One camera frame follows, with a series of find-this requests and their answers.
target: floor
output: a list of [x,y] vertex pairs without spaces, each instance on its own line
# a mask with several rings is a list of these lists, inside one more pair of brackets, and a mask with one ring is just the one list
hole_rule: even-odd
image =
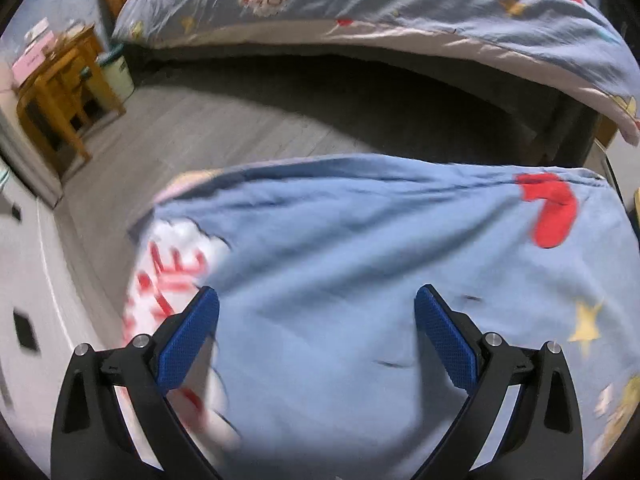
[[469,94],[340,57],[167,66],[126,107],[86,134],[94,158],[72,171],[56,208],[80,295],[113,337],[134,259],[127,230],[183,171],[356,152],[506,164],[521,162],[529,142],[506,113]]

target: table leg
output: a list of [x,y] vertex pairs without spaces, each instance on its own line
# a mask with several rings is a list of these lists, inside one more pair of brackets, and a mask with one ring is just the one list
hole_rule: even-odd
[[69,88],[67,88],[67,86],[65,85],[64,80],[62,79],[62,76],[60,74],[56,75],[56,79],[58,80],[58,82],[60,83],[60,86],[63,89],[63,92],[65,93],[65,98],[68,99],[68,101],[71,103],[72,107],[74,108],[74,111],[76,112],[76,115],[78,116],[78,119],[80,119],[80,122],[84,125],[91,125],[91,119],[89,118],[89,116],[85,113],[84,108],[82,108],[82,103],[80,101],[80,99],[76,99],[71,90]]
[[45,138],[41,131],[37,129],[36,125],[33,124],[33,121],[31,121],[31,118],[27,114],[26,106],[23,99],[20,99],[20,101],[18,101],[18,104],[15,107],[15,111],[18,115],[20,126],[22,126],[22,129],[24,130],[24,133],[27,135],[27,137],[29,137],[29,140],[34,143],[36,148],[44,157],[45,161],[49,163],[53,170],[58,175],[62,175],[65,169],[63,168],[58,155],[49,144],[49,141]]
[[78,137],[76,131],[71,126],[71,123],[67,121],[60,111],[60,109],[56,106],[55,101],[49,95],[49,91],[47,91],[46,83],[43,83],[40,78],[36,79],[35,82],[36,87],[36,100],[40,105],[40,110],[44,114],[44,116],[49,120],[51,126],[53,126],[62,136],[63,139],[66,140],[69,144],[71,144],[79,155],[84,158],[86,162],[91,160],[91,155],[86,150],[84,146],[84,142]]

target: white wall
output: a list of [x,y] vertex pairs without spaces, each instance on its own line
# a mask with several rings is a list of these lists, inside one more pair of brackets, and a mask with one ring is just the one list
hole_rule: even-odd
[[[2,200],[18,206],[22,218],[0,215],[0,360],[6,385],[0,412],[48,473],[53,415],[71,352],[81,342],[104,346],[76,294],[51,209],[14,176]],[[31,321],[38,351],[19,344],[14,309]]]
[[62,185],[20,126],[12,79],[11,68],[0,59],[0,152],[41,199],[53,206],[62,197]]
[[640,187],[640,148],[627,144],[620,133],[616,134],[607,149],[609,163],[618,181],[620,193],[629,208],[636,189]]

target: blanket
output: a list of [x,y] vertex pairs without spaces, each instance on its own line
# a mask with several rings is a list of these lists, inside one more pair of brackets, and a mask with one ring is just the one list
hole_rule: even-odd
[[585,476],[635,410],[638,241],[591,171],[360,155],[199,180],[134,230],[125,340],[217,290],[215,341],[169,399],[226,480],[411,478],[466,398],[417,335],[425,283],[482,332],[562,345]]
[[472,59],[557,88],[639,139],[640,68],[587,0],[127,0],[117,41],[363,45]]

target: trash bin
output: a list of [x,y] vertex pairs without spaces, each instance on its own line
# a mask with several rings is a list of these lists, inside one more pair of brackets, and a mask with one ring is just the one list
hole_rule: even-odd
[[98,65],[102,68],[104,78],[121,101],[133,94],[134,86],[129,74],[127,61],[122,55],[122,45],[109,52],[98,54]]
[[94,96],[95,100],[98,101],[100,107],[105,111],[110,110],[113,106],[111,96],[105,94],[104,85],[96,84],[94,74],[91,72],[89,67],[85,66],[80,71],[80,79],[86,82],[86,85],[89,87],[89,91]]

